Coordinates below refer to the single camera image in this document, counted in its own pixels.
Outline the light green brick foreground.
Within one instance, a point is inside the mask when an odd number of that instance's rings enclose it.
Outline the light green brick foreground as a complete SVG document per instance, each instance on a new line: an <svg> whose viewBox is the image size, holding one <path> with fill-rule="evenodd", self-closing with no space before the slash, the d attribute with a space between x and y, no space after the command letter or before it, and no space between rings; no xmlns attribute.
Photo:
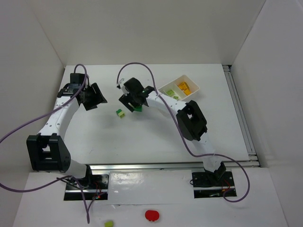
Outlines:
<svg viewBox="0 0 303 227"><path fill-rule="evenodd" d="M112 220L109 220L104 223L104 227L113 227L113 226L114 226L114 222Z"/></svg>

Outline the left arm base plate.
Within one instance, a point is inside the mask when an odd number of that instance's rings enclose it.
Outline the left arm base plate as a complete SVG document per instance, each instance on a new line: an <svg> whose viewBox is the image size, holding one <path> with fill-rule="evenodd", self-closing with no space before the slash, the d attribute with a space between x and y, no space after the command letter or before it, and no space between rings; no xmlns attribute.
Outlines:
<svg viewBox="0 0 303 227"><path fill-rule="evenodd" d="M81 201L82 194L79 185L75 180L63 180L65 183L64 201ZM109 174L92 175L90 182L80 180L84 197L86 200L98 201L108 200Z"/></svg>

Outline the aluminium rail front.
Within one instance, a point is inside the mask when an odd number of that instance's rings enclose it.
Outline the aluminium rail front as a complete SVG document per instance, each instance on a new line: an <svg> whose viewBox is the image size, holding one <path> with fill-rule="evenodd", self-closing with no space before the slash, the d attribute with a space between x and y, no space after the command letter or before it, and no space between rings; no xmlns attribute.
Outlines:
<svg viewBox="0 0 303 227"><path fill-rule="evenodd" d="M256 156L249 161L239 162L242 167L260 167L260 163ZM239 167L236 163L231 161L224 162L227 168ZM122 171L122 170L161 170L161 169L195 169L203 168L202 162L188 162L188 163L159 163L159 164L112 164L112 165L90 165L92 171Z"/></svg>

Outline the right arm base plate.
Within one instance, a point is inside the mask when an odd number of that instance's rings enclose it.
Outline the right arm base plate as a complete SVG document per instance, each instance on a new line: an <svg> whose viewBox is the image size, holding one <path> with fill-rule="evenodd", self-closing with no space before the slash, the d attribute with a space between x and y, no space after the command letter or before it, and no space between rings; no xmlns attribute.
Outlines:
<svg viewBox="0 0 303 227"><path fill-rule="evenodd" d="M193 186L194 198L219 198L236 197L235 183L231 171L223 174L222 178L217 183L211 183L205 172L193 172L192 179L189 182Z"/></svg>

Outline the white divided sorting tray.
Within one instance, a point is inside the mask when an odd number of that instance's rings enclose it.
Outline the white divided sorting tray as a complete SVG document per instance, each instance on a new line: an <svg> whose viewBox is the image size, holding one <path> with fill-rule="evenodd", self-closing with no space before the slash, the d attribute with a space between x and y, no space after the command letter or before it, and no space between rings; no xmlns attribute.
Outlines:
<svg viewBox="0 0 303 227"><path fill-rule="evenodd" d="M186 96L178 88L178 84L180 84L183 81L185 81L188 84L192 94ZM200 87L190 77L188 77L187 75L182 75L182 76L178 77L177 79L175 79L175 80L165 84L164 86L158 88L158 90L161 93L165 94L165 95L167 95L166 91L170 90L170 89L172 89L175 92L175 96L180 97L179 101L190 101L190 100L194 99L194 97L198 94L198 91L200 90Z"/></svg>

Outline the red round object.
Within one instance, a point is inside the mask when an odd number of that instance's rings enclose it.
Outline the red round object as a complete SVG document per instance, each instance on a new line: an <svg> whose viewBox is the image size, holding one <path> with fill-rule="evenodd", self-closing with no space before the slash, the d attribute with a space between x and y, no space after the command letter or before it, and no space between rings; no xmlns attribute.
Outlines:
<svg viewBox="0 0 303 227"><path fill-rule="evenodd" d="M160 218L160 214L156 210L147 210L144 215L145 218L150 222L158 221Z"/></svg>

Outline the yellow lego brick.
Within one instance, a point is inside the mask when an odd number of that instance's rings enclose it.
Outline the yellow lego brick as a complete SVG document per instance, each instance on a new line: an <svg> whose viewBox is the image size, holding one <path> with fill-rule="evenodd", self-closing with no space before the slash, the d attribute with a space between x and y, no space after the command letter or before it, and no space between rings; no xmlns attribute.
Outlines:
<svg viewBox="0 0 303 227"><path fill-rule="evenodd" d="M186 96L192 94L192 92L191 92L191 90L190 90L188 84L187 84L185 81L183 81L183 82L181 82L180 84L178 84L178 88L179 88Z"/></svg>

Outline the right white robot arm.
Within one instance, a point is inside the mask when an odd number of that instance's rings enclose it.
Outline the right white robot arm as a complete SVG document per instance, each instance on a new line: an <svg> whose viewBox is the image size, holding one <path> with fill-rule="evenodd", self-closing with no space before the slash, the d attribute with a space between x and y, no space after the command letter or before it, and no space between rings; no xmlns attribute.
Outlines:
<svg viewBox="0 0 303 227"><path fill-rule="evenodd" d="M145 105L170 114L182 139L192 142L197 149L198 154L194 157L202 158L208 180L215 184L221 179L226 167L222 159L215 155L215 149L207 134L207 121L195 101L178 101L151 86L143 87L136 78L127 81L121 79L117 88L123 92L119 101L131 112Z"/></svg>

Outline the aluminium rail right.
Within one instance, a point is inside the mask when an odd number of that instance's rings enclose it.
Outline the aluminium rail right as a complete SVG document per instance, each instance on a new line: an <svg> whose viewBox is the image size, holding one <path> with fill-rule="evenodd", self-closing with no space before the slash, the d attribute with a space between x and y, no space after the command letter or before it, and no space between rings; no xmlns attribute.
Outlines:
<svg viewBox="0 0 303 227"><path fill-rule="evenodd" d="M249 156L257 155L255 151L255 147L251 138L251 134L247 125L247 121L245 119L244 111L241 105L241 101L239 98L239 94L231 73L231 66L230 65L223 65L223 71L226 77L226 81L229 87L229 91L232 97L232 101L234 104L234 108L237 114L237 118L240 124L241 132L244 138L244 142L248 151Z"/></svg>

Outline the aluminium rail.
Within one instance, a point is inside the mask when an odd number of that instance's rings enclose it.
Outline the aluminium rail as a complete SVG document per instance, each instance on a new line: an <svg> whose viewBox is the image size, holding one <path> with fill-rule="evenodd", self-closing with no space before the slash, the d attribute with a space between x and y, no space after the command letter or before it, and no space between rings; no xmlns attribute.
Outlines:
<svg viewBox="0 0 303 227"><path fill-rule="evenodd" d="M239 94L231 73L231 66L230 65L223 65L223 71L226 77L226 81L229 87L229 91L232 97L232 101L234 104L234 108L237 114L237 118L240 124L241 132L244 138L244 142L248 151L249 156L257 155L255 151L255 147L251 138L251 134L247 125L247 121L245 119L244 111L241 105L241 101L239 98Z"/></svg>
<svg viewBox="0 0 303 227"><path fill-rule="evenodd" d="M239 162L242 167L260 167L260 163L256 156L249 161ZM227 168L239 167L236 163L231 161L224 162ZM188 163L159 163L159 164L112 164L112 165L90 165L92 171L122 171L122 170L161 170L161 169L195 169L203 168L202 162L188 162Z"/></svg>

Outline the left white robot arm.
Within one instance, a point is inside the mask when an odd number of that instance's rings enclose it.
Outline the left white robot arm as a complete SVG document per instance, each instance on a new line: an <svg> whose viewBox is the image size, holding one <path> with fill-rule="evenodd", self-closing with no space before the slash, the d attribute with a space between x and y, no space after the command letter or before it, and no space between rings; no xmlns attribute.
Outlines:
<svg viewBox="0 0 303 227"><path fill-rule="evenodd" d="M89 111L106 102L97 83L90 84L85 74L71 73L70 82L57 94L53 113L44 127L36 135L28 136L26 140L32 169L60 172L88 180L92 175L90 167L71 158L64 137L81 105Z"/></svg>

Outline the light green bottom brick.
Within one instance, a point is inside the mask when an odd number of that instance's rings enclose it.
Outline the light green bottom brick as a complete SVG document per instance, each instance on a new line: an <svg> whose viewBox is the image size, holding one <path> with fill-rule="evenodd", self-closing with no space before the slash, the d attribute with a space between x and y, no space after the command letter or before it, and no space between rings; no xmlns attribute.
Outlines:
<svg viewBox="0 0 303 227"><path fill-rule="evenodd" d="M118 116L119 116L120 119L122 119L123 117L125 117L125 113L123 111L120 111L118 113Z"/></svg>

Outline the dark green base brick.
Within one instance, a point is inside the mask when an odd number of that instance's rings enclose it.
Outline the dark green base brick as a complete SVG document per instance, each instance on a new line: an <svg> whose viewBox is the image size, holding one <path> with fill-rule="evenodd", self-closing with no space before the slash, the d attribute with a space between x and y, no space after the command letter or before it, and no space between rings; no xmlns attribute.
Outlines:
<svg viewBox="0 0 303 227"><path fill-rule="evenodd" d="M136 111L136 112L142 112L143 111L143 106L140 105L138 107L134 107L134 111Z"/></svg>

